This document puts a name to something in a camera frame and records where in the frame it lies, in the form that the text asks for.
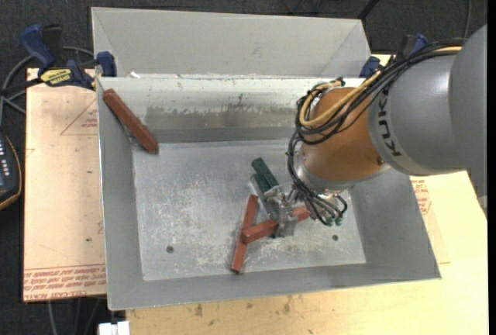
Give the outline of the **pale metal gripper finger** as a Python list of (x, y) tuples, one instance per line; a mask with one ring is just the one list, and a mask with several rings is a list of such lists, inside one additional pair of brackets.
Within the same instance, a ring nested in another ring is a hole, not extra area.
[(298, 216), (294, 214), (290, 205), (279, 204), (277, 215), (277, 229), (275, 237), (292, 237), (298, 223)]
[(262, 194), (262, 203), (271, 219), (278, 219), (281, 211), (281, 187), (274, 186)]

